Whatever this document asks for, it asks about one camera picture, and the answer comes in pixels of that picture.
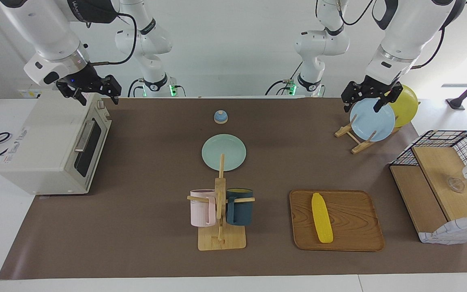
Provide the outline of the pink mug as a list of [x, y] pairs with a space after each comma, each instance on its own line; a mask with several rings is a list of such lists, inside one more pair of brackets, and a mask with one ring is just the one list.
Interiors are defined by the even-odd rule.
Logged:
[[190, 196], [205, 198], [205, 202], [190, 202], [190, 222], [194, 227], [211, 227], [216, 224], [216, 192], [213, 189], [191, 190]]

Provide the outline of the pale green plate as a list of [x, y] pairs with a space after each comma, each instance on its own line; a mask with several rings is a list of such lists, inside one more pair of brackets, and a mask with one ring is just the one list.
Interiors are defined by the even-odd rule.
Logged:
[[204, 163], [217, 171], [219, 171], [221, 155], [224, 155], [223, 170], [227, 172], [243, 164], [247, 150], [242, 140], [235, 135], [218, 134], [206, 140], [202, 146], [201, 155]]

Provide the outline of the wooden plate rack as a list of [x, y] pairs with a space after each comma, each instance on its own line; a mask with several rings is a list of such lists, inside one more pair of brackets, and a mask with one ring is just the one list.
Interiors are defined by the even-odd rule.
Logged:
[[[353, 131], [352, 127], [351, 127], [352, 122], [354, 122], [355, 119], [356, 119], [356, 117], [354, 117], [353, 120], [351, 120], [351, 121], [349, 120], [348, 124], [346, 124], [345, 126], [339, 128], [339, 130], [337, 130], [334, 133], [334, 136], [336, 138], [342, 137], [343, 135], [348, 135], [356, 143], [356, 146], [354, 146], [354, 148], [351, 149], [351, 153], [353, 155], [361, 153], [362, 151], [366, 150], [367, 148], [369, 148], [369, 147], [373, 146], [374, 144], [380, 142], [380, 141], [376, 141], [376, 142], [370, 141], [371, 138], [375, 135], [375, 132], [373, 134], [371, 134], [371, 136], [367, 140], [363, 140], [363, 139], [359, 138], [354, 133], [354, 131]], [[389, 136], [394, 135], [396, 132], [397, 132], [397, 129], [395, 129], [395, 127], [394, 127], [392, 133]]]

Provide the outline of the brown table mat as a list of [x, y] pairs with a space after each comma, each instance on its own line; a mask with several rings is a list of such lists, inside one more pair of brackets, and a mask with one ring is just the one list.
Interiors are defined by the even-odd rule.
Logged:
[[[348, 122], [337, 98], [122, 99], [85, 196], [35, 197], [0, 279], [229, 277], [467, 272], [467, 243], [423, 244], [388, 169], [417, 138], [412, 126], [358, 155], [335, 138]], [[213, 116], [225, 110], [228, 122]], [[227, 187], [254, 190], [247, 246], [199, 251], [190, 190], [218, 173], [201, 148], [229, 133], [247, 149]], [[293, 243], [291, 190], [362, 190], [384, 235], [376, 253], [302, 251]]]

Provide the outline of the wooden mug tree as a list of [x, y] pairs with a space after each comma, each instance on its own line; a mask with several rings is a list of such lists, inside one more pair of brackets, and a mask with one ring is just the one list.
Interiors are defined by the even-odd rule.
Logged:
[[219, 177], [215, 178], [214, 217], [216, 224], [198, 227], [197, 248], [199, 251], [222, 251], [242, 249], [246, 247], [245, 227], [231, 225], [226, 222], [226, 179], [224, 178], [224, 153], [220, 156]]

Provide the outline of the small clear glass cup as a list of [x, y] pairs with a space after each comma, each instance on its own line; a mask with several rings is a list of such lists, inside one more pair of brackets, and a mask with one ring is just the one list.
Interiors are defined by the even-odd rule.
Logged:
[[447, 183], [452, 191], [457, 193], [464, 193], [466, 184], [462, 179], [457, 177], [449, 177]]

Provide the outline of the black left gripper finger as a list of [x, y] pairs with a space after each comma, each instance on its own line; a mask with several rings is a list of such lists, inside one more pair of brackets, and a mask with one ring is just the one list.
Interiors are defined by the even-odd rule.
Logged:
[[395, 83], [390, 91], [384, 92], [384, 91], [379, 91], [378, 92], [378, 100], [374, 105], [374, 112], [378, 113], [380, 109], [387, 105], [388, 103], [394, 103], [397, 101], [397, 98], [400, 96], [401, 92], [403, 90], [403, 86], [401, 83]]
[[350, 81], [341, 93], [341, 99], [343, 102], [343, 110], [345, 113], [348, 113], [352, 106], [358, 102], [360, 93], [360, 85], [355, 81]]

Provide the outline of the light blue plate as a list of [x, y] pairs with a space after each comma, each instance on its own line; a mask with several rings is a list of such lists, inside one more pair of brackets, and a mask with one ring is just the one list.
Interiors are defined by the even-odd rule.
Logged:
[[354, 133], [361, 139], [367, 140], [375, 132], [370, 141], [376, 142], [386, 139], [395, 126], [395, 114], [390, 105], [384, 105], [375, 112], [374, 106], [378, 99], [367, 98], [356, 102], [350, 111], [349, 120], [352, 122]]

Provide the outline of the white checked cloth liner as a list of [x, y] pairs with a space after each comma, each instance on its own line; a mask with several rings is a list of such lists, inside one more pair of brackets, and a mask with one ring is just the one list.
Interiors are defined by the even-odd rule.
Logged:
[[422, 243], [454, 245], [467, 243], [467, 217], [443, 224], [434, 232], [419, 232]]

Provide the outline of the narrow wooden board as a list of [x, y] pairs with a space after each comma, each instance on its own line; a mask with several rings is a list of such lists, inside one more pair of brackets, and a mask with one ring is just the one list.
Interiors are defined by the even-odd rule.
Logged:
[[433, 233], [448, 222], [420, 166], [391, 165], [389, 170], [417, 233]]

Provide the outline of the dark blue mug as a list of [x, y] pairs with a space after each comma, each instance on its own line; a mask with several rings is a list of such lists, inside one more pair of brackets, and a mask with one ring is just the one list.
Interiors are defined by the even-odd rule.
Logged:
[[230, 225], [247, 226], [252, 223], [253, 202], [235, 202], [237, 198], [253, 198], [253, 190], [229, 188], [226, 190], [226, 222]]

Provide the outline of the cream toaster oven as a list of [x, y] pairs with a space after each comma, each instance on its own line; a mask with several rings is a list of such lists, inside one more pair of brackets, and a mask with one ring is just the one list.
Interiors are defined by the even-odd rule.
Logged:
[[[102, 118], [109, 111], [106, 107], [96, 108], [98, 100], [104, 101], [101, 94], [83, 95], [85, 107], [79, 101], [61, 97], [57, 91], [41, 95], [3, 156], [0, 175], [31, 195], [87, 194], [104, 145], [89, 181], [73, 168], [74, 149], [85, 122], [93, 116]], [[111, 123], [106, 126], [107, 138]]]

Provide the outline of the brown wooden tray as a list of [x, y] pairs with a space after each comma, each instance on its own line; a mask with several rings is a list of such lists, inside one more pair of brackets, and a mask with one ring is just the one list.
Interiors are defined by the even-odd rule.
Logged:
[[[313, 220], [313, 194], [323, 196], [334, 240], [319, 241]], [[293, 240], [304, 251], [377, 252], [384, 237], [370, 195], [361, 190], [292, 190], [289, 193]]]

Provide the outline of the large light wooden board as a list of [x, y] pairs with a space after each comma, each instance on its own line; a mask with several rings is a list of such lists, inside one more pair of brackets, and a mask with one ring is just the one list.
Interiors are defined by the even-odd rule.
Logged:
[[[450, 147], [413, 147], [413, 154], [447, 220], [467, 217], [467, 180], [462, 174], [465, 164], [456, 150]], [[464, 193], [450, 189], [449, 177], [465, 181]]]

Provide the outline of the oven door with handle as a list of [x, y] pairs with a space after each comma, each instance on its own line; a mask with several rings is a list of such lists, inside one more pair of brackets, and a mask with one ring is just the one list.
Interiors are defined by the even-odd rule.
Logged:
[[73, 168], [86, 181], [89, 181], [96, 168], [96, 161], [102, 151], [108, 129], [101, 118], [94, 116], [84, 124], [83, 132], [74, 149]]

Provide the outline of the yellow corn cob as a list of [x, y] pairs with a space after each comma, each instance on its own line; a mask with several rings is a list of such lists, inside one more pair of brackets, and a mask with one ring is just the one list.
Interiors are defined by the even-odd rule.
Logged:
[[319, 242], [332, 243], [334, 235], [332, 232], [328, 209], [323, 196], [319, 192], [313, 193], [313, 197], [311, 198], [311, 208], [315, 231]]

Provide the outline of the yellow plate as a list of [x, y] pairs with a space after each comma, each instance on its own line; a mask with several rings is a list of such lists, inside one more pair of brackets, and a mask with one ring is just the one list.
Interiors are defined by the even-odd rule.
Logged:
[[418, 111], [419, 101], [416, 94], [407, 85], [402, 85], [403, 90], [395, 102], [389, 102], [388, 105], [394, 111], [395, 128], [400, 128], [415, 117]]

